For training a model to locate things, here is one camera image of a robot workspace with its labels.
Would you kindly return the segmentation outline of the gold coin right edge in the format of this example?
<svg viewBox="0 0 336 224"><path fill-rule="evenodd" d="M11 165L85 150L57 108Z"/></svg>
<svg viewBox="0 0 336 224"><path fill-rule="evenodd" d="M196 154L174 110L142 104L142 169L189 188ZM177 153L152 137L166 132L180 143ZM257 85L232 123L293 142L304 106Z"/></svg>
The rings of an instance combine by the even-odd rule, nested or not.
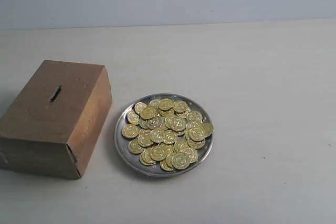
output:
<svg viewBox="0 0 336 224"><path fill-rule="evenodd" d="M209 137L212 135L213 133L213 130L214 130L214 127L213 127L213 124L207 122L207 123L203 123L202 124L202 127L203 127L203 130L205 132L205 136L206 137Z"/></svg>

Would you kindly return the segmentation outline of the gold coin upper right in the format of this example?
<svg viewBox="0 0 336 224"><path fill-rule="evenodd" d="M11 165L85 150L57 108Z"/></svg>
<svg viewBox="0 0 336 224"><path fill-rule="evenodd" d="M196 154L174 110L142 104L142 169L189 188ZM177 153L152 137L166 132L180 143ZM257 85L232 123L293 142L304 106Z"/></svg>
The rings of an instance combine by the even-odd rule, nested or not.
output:
<svg viewBox="0 0 336 224"><path fill-rule="evenodd" d="M191 110L187 113L186 120L188 122L197 121L197 122L202 123L203 122L203 115L200 111Z"/></svg>

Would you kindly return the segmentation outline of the gold coin left edge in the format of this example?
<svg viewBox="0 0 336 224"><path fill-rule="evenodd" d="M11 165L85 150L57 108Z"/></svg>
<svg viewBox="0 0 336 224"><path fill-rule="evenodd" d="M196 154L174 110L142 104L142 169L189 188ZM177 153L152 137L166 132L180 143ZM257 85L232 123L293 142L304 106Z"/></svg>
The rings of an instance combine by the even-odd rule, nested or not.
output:
<svg viewBox="0 0 336 224"><path fill-rule="evenodd" d="M139 128L133 124L127 124L122 128L122 135L127 139L136 138L139 135Z"/></svg>

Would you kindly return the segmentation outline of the gold coin front of pile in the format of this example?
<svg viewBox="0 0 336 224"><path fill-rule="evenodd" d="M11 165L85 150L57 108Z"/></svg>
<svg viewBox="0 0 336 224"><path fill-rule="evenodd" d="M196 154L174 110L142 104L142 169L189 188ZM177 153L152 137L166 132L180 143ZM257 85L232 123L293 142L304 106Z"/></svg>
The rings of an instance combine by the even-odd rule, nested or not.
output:
<svg viewBox="0 0 336 224"><path fill-rule="evenodd" d="M186 169L190 165L190 158L186 153L175 153L172 156L172 165L178 170Z"/></svg>

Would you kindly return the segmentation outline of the gold coin edge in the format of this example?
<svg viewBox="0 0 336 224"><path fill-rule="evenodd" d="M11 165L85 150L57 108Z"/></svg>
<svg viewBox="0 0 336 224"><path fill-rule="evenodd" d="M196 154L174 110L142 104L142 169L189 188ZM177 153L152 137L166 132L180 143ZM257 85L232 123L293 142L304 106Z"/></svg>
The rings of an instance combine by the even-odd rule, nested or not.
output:
<svg viewBox="0 0 336 224"><path fill-rule="evenodd" d="M136 138L139 135L139 128L133 124L127 124L122 128L122 135L127 139Z"/></svg>
<svg viewBox="0 0 336 224"><path fill-rule="evenodd" d="M207 122L207 123L203 123L202 124L202 127L203 127L203 130L205 132L205 136L206 137L209 137L212 135L213 133L213 130L214 130L214 127L213 127L213 124Z"/></svg>

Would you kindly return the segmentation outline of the gold coin top right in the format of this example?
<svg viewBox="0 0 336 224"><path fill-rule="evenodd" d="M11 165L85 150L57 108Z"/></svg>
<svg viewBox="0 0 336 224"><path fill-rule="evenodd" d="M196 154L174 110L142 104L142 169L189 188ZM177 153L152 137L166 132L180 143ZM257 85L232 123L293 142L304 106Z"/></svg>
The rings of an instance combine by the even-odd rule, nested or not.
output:
<svg viewBox="0 0 336 224"><path fill-rule="evenodd" d="M176 113L184 113L187 110L188 105L183 100L176 100L173 102L172 108Z"/></svg>

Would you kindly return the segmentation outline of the gold coin centre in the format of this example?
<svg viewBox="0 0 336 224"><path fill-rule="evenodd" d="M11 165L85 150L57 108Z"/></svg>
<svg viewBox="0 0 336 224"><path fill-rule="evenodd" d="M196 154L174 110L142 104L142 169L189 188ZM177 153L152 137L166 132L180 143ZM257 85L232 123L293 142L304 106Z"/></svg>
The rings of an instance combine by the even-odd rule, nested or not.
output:
<svg viewBox="0 0 336 224"><path fill-rule="evenodd" d="M162 129L153 129L150 132L150 140L154 143L162 143L165 141L165 131Z"/></svg>

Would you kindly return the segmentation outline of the gold coin right middle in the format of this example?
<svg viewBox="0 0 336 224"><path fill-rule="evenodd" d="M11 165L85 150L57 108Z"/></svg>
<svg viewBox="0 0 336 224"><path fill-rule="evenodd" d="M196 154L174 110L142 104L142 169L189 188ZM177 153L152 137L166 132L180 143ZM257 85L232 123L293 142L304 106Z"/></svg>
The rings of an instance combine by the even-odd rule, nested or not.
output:
<svg viewBox="0 0 336 224"><path fill-rule="evenodd" d="M188 134L189 137L195 142L203 141L206 138L206 132L201 126L189 129Z"/></svg>

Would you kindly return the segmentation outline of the round silver metal plate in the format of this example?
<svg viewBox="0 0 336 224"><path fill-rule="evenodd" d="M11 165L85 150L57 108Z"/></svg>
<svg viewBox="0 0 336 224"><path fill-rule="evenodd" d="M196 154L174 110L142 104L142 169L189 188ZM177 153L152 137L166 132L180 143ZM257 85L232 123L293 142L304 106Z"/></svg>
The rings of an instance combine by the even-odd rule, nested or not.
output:
<svg viewBox="0 0 336 224"><path fill-rule="evenodd" d="M117 153L121 157L121 159L124 161L129 168L134 171L138 172L142 175L149 176L149 177L155 177L155 178L168 178L168 177L174 177L178 175L182 175L184 173L187 173L194 168L196 168L198 165L203 162L209 153L211 152L211 149L213 147L213 137L210 136L206 138L205 140L205 146L201 148L201 150L198 152L198 160L197 162L191 164L188 168L183 169L183 170L174 170L171 172L164 171L163 169L160 168L159 164L155 164L152 166L145 166L139 161L139 155L132 154L128 150L128 140L126 140L122 136L122 128L126 125L127 123L127 113L130 111L134 105L137 102L144 102L148 103L152 99L159 99L159 98L177 98L177 99L182 99L187 102L188 106L192 110L196 110L202 113L203 119L205 122L212 122L211 117L208 115L207 111L198 103L193 101L192 99L188 97L184 97L179 94L173 94L173 93L156 93L156 94L150 94L146 95L142 98L136 99L130 104L128 104L125 108L123 108L122 112L119 113L119 118L116 120L115 127L114 127L114 136L113 136L113 141L114 145L116 148Z"/></svg>

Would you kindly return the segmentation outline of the gold coin top of pile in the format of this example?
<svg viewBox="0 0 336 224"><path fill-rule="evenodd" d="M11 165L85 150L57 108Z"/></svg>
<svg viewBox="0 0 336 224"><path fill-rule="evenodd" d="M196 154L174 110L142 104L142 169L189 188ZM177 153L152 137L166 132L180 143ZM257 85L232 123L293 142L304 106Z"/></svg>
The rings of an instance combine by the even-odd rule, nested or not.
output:
<svg viewBox="0 0 336 224"><path fill-rule="evenodd" d="M159 101L158 108L162 111L168 111L172 108L173 106L173 100L170 98L162 98Z"/></svg>

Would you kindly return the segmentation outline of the gold coin lower left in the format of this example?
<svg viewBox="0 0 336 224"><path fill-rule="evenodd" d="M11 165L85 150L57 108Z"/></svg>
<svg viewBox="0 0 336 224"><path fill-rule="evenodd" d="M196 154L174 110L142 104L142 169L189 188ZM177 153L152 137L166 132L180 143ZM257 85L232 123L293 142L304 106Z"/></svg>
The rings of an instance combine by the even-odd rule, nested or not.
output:
<svg viewBox="0 0 336 224"><path fill-rule="evenodd" d="M145 148L142 147L137 140L131 140L128 143L128 150L130 153L138 155L141 154Z"/></svg>

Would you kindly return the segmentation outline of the brown cardboard slotted box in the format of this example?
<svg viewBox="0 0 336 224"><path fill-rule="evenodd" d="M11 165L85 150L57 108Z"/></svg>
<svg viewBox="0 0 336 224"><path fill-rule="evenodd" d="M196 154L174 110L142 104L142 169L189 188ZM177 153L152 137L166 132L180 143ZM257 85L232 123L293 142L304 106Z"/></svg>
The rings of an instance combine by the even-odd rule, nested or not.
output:
<svg viewBox="0 0 336 224"><path fill-rule="evenodd" d="M45 60L1 117L1 168L80 179L111 105L105 66Z"/></svg>

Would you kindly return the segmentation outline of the gold coin upper left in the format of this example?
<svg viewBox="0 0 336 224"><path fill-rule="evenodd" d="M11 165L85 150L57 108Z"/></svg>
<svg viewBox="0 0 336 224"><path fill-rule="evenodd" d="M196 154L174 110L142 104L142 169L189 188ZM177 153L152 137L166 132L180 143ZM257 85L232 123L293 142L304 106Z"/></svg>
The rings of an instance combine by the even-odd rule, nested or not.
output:
<svg viewBox="0 0 336 224"><path fill-rule="evenodd" d="M135 105L134 105L134 111L136 112L136 114L140 114L143 109L145 109L148 105L144 102L137 102Z"/></svg>

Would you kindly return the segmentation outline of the gold coin of pile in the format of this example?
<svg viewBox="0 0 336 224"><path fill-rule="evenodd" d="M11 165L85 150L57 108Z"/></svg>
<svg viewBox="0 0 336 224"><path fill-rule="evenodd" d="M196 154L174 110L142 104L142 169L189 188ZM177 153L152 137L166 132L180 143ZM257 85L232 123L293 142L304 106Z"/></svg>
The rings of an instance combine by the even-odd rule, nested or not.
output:
<svg viewBox="0 0 336 224"><path fill-rule="evenodd" d="M170 98L162 98L159 101L158 108L162 111L168 111L172 108L173 106L173 100Z"/></svg>
<svg viewBox="0 0 336 224"><path fill-rule="evenodd" d="M178 170L186 169L190 165L190 158L186 153L175 153L172 156L172 165Z"/></svg>

